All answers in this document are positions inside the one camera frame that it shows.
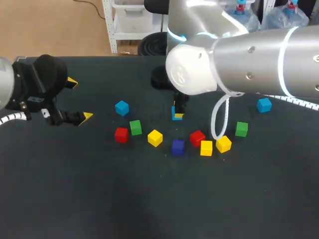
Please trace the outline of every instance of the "plastic water bottle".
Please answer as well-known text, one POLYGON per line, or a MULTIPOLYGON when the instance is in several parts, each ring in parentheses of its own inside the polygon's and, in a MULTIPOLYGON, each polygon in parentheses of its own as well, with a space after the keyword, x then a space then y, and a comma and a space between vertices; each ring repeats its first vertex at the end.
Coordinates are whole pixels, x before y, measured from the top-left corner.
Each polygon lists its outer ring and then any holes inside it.
POLYGON ((258 30, 259 20, 250 10, 245 10, 246 0, 237 0, 236 9, 229 9, 227 13, 243 24, 249 32, 258 30))
POLYGON ((288 4, 275 7, 267 15, 262 29, 278 29, 307 26, 309 18, 297 7, 298 0, 288 0, 288 4))

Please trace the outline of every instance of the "black cable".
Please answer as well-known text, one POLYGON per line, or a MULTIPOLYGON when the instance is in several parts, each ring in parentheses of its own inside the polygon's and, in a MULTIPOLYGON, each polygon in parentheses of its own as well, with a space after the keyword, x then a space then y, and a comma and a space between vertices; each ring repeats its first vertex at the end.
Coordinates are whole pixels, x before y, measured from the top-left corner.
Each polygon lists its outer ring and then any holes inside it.
POLYGON ((73 0, 73 1, 85 2, 85 3, 89 3, 89 4, 93 5, 93 6, 95 7, 95 9, 96 9, 96 11, 97 11, 99 17, 100 17, 101 19, 104 19, 104 20, 105 20, 105 18, 100 15, 99 10, 98 10, 98 8, 95 6, 94 3, 90 2, 90 1, 84 1, 84 0, 73 0))

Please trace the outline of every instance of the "red cube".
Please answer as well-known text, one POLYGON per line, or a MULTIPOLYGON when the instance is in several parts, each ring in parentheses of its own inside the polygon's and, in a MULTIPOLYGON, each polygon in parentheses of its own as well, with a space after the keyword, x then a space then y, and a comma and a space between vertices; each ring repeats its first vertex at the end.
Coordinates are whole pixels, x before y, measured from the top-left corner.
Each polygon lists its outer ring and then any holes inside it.
POLYGON ((200 142, 205 139, 206 139, 205 135, 198 130, 190 135, 189 140, 192 143, 192 145, 194 145, 195 147, 200 147, 200 142))
POLYGON ((127 128, 117 128, 115 132, 115 141, 117 143, 126 143, 129 139, 129 131, 127 128))

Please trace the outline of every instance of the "yellow cube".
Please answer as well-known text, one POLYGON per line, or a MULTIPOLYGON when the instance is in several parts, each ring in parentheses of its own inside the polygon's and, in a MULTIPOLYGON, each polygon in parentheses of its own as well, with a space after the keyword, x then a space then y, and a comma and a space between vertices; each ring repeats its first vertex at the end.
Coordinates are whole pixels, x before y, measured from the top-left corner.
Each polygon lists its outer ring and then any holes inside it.
POLYGON ((211 156, 213 154, 213 141, 202 140, 200 142, 200 155, 211 156))
POLYGON ((224 135, 220 140, 216 141, 216 148, 221 153, 227 152, 231 148, 231 141, 224 135))
POLYGON ((163 135, 158 132, 157 130, 153 130, 151 133, 148 135, 148 142, 153 145, 154 147, 159 146, 160 143, 163 142, 163 135))

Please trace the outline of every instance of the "dark blue cube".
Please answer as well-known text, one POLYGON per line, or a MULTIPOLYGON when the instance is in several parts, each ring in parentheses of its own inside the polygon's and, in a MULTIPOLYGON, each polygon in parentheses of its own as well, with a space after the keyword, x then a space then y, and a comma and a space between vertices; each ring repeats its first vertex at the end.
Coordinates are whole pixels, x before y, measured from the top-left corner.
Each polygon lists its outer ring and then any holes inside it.
POLYGON ((257 109, 260 113, 269 112, 271 110, 271 102, 268 98, 260 99, 257 103, 257 109))
POLYGON ((175 139, 173 145, 171 146, 171 153, 174 156, 183 156, 184 155, 184 140, 175 139))

